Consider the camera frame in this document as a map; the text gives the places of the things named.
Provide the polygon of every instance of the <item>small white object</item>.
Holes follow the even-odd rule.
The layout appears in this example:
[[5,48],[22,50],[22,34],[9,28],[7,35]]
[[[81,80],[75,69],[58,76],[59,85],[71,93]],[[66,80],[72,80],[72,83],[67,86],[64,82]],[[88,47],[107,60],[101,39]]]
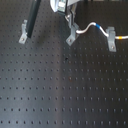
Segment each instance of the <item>small white object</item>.
[[57,12],[59,0],[50,0],[51,8],[54,12]]
[[59,2],[59,6],[64,8],[65,7],[65,3],[64,2]]
[[24,24],[22,24],[22,35],[20,37],[19,43],[20,44],[25,44],[27,40],[27,34],[26,34],[26,25],[27,25],[27,20],[24,20]]

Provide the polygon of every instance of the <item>metal bracket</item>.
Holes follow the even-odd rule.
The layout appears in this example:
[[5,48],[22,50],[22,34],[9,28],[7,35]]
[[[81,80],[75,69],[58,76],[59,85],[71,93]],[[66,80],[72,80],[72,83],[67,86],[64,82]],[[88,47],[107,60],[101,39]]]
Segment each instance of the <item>metal bracket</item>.
[[106,32],[109,35],[107,37],[109,51],[116,52],[116,45],[115,45],[115,35],[116,35],[116,33],[115,33],[114,27],[108,27],[108,29],[106,29]]
[[76,33],[76,30],[79,30],[79,26],[74,23],[74,25],[71,26],[71,35],[68,37],[66,42],[68,43],[69,46],[73,44],[73,42],[78,38],[78,34]]
[[27,25],[27,20],[24,20],[24,23],[22,24],[22,35],[20,37],[19,43],[25,44],[27,40],[27,32],[26,32],[26,25]]

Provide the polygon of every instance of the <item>white cable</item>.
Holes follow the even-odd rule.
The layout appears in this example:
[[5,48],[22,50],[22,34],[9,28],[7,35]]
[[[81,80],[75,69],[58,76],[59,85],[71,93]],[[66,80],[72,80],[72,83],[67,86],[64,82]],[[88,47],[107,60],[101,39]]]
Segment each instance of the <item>white cable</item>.
[[103,28],[100,26],[100,30],[102,31],[102,33],[106,36],[106,37],[108,37],[109,35],[103,30]]
[[90,26],[96,26],[96,23],[95,22],[91,22],[88,26],[87,26],[87,28],[86,29],[84,29],[84,30],[77,30],[76,31],[76,33],[77,34],[83,34],[83,33],[85,33],[85,32],[87,32],[87,30],[90,28]]
[[[109,37],[109,34],[107,34],[103,28],[101,26],[99,26],[98,24],[96,24],[95,22],[91,22],[86,29],[84,30],[77,30],[76,33],[77,34],[83,34],[85,32],[87,32],[87,30],[91,27],[91,26],[96,26],[98,29],[100,29],[102,31],[102,33],[106,36],[106,37]],[[128,36],[116,36],[115,39],[128,39]]]
[[128,39],[128,36],[116,36],[115,39]]
[[102,28],[101,26],[99,26],[98,24],[96,24],[95,22],[91,22],[91,23],[87,26],[87,28],[84,29],[84,30],[77,30],[76,33],[77,33],[77,34],[83,34],[83,33],[87,32],[87,30],[89,29],[89,27],[91,27],[92,25],[98,27],[106,37],[109,36],[109,35],[103,30],[103,28]]

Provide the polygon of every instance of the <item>metal post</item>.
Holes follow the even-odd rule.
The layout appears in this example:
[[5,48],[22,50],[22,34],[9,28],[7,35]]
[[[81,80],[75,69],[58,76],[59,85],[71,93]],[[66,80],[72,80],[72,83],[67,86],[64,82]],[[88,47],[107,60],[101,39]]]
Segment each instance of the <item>metal post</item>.
[[73,4],[71,7],[70,14],[68,15],[68,23],[69,23],[69,28],[71,29],[71,34],[67,38],[66,42],[68,43],[69,46],[71,46],[79,36],[76,33],[76,30],[79,30],[79,26],[74,22],[76,15],[76,7],[77,7],[77,3]]
[[30,9],[28,22],[27,22],[27,26],[26,26],[27,36],[29,38],[31,38],[31,35],[32,35],[32,31],[34,28],[34,24],[35,24],[35,20],[36,20],[36,16],[38,13],[40,2],[41,2],[41,0],[33,0],[33,2],[32,2],[32,6]]

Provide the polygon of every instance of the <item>black rod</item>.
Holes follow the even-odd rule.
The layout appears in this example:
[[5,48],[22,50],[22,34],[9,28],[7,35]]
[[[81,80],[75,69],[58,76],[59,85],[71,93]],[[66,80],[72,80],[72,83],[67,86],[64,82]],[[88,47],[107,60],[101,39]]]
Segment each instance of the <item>black rod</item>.
[[26,27],[27,36],[29,38],[31,38],[31,35],[32,35],[32,31],[35,25],[35,20],[36,20],[39,6],[40,6],[40,2],[41,0],[33,0],[32,2],[32,6],[29,12],[29,17],[28,17],[27,27]]

